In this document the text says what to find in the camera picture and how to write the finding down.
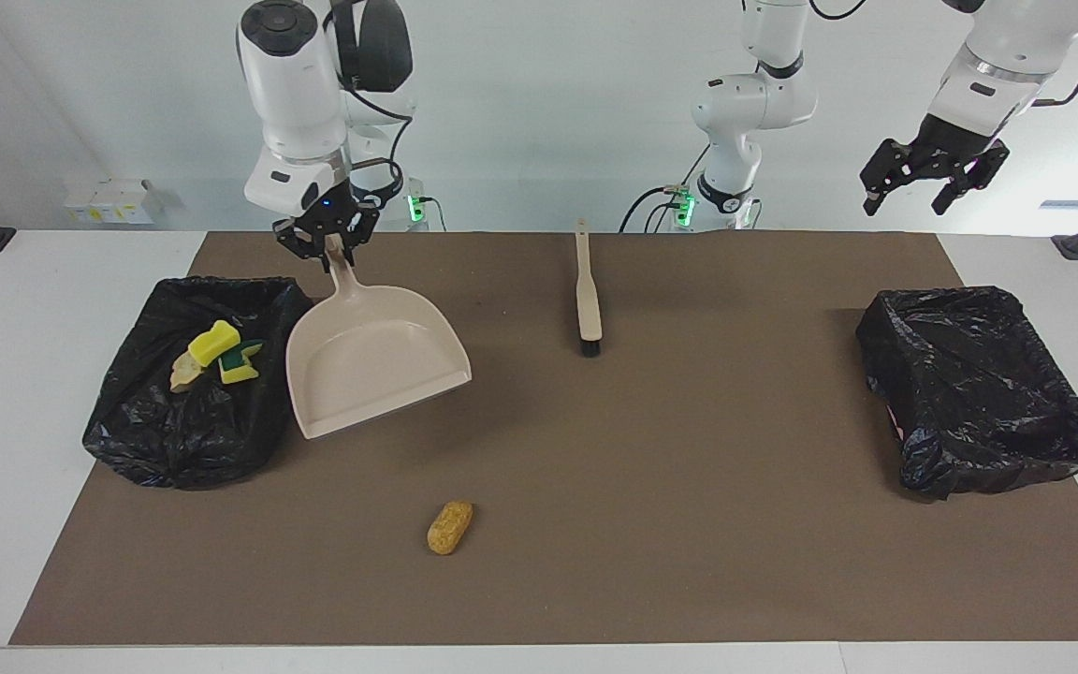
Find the table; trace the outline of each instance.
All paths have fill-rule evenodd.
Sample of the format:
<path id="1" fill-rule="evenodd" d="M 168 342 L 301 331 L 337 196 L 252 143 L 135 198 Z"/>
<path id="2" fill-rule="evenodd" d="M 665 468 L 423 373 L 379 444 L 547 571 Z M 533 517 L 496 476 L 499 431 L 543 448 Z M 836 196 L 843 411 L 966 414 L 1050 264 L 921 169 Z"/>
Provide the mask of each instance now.
<path id="1" fill-rule="evenodd" d="M 93 465 L 81 435 L 101 372 L 152 284 L 203 235 L 32 233 L 0 256 L 0 647 Z M 944 236 L 968 285 L 1007 287 L 1078 391 L 1078 265 L 1045 239 Z M 60 443 L 60 451 L 43 451 Z M 711 644 L 385 649 L 0 649 L 0 671 L 1066 671 L 1078 644 Z"/>

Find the black trash bag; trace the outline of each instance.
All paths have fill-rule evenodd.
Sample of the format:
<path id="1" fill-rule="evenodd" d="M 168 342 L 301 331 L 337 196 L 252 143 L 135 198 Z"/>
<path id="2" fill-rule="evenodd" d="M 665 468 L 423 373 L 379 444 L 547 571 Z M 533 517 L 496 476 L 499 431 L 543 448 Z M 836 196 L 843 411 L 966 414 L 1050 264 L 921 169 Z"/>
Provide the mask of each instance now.
<path id="1" fill-rule="evenodd" d="M 157 283 L 102 380 L 82 444 L 142 486 L 202 490 L 251 474 L 290 419 L 286 346 L 312 306 L 292 278 Z M 174 360 L 221 319 L 244 340 L 265 341 L 252 357 L 260 376 L 224 387 L 215 364 L 170 394 Z"/>
<path id="2" fill-rule="evenodd" d="M 1078 397 L 1013 294 L 884 291 L 856 334 L 901 440 L 902 485 L 945 499 L 1078 472 Z"/>

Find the brown mat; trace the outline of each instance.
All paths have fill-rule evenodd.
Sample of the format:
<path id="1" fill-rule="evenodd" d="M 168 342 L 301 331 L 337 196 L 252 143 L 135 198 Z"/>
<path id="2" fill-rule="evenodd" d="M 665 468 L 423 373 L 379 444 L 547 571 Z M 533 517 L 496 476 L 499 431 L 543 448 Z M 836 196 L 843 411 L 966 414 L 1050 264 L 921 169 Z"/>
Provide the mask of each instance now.
<path id="1" fill-rule="evenodd" d="M 381 235 L 468 387 L 209 493 L 101 466 L 13 644 L 1078 641 L 1074 481 L 924 503 L 855 342 L 883 287 L 957 286 L 937 238 L 599 236 L 581 358 L 570 235 Z M 327 278 L 262 234 L 193 273 Z M 479 505 L 452 558 L 424 534 Z"/>

